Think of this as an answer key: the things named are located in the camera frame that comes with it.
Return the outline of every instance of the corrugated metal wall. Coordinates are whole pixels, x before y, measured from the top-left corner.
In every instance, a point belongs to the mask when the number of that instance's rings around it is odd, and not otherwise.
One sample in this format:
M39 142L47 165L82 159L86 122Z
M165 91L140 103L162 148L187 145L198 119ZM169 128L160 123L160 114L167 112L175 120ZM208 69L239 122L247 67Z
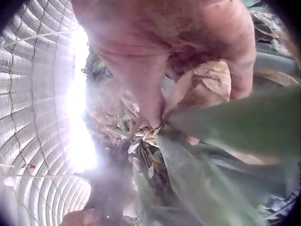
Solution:
M31 0L3 31L5 45L43 33L77 30L67 0ZM7 175L71 174L68 88L74 78L73 33L0 46L0 182ZM59 225L83 208L90 186L76 177L12 177L5 186L16 225Z

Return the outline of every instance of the dry leaf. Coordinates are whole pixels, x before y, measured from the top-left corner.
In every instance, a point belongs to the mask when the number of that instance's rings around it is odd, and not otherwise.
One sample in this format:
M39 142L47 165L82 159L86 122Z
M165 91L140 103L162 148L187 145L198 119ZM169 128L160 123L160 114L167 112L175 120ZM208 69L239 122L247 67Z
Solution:
M266 35L279 39L280 43L283 44L289 50L289 53L287 53L287 51L282 51L281 53L286 56L293 56L300 68L299 46L297 47L293 44L288 30L286 29L284 23L280 20L280 18L275 14L271 14L271 13L262 13L262 12L255 12L255 11L251 11L250 13L251 15L258 18L260 21L262 21L272 31L272 33L268 34L262 31L261 29L257 28L256 26L255 28Z
M185 106L208 107L229 101L231 77L224 60L209 61L193 70L193 88L185 95Z
M279 71L261 70L256 72L256 75L277 82L283 86L299 84L298 81L295 80L293 77Z

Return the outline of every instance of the bare skin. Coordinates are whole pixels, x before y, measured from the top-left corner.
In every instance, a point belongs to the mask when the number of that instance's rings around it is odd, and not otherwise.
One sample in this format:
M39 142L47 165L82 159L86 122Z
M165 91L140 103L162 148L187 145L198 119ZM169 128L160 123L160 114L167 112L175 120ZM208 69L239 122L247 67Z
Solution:
M78 210L66 214L60 226L98 226L98 220L94 209Z
M73 0L98 56L128 89L153 127L162 122L167 73L224 58L232 99L250 94L256 57L251 16L241 0Z

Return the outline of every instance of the bright light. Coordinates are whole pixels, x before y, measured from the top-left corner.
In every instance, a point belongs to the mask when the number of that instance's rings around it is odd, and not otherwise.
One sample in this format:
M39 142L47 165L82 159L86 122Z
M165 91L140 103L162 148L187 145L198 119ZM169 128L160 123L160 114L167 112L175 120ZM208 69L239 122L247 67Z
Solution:
M68 93L68 113L71 119L71 161L77 172L96 166L94 145L91 136L82 120L85 110L86 76L81 71L89 54L88 37L82 27L74 33L76 46L74 82Z
M13 187L14 184L15 184L15 181L14 181L13 178L7 177L7 178L4 179L4 184L5 184L6 186Z

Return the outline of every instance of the green leaf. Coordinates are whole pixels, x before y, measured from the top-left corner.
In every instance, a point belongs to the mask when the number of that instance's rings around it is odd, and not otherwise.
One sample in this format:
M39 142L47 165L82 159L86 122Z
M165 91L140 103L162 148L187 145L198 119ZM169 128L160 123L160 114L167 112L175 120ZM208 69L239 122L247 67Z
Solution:
M299 86L173 112L167 122L226 151L300 159Z
M172 189L200 223L266 225L256 209L198 147L173 137L167 127L158 133L158 142Z

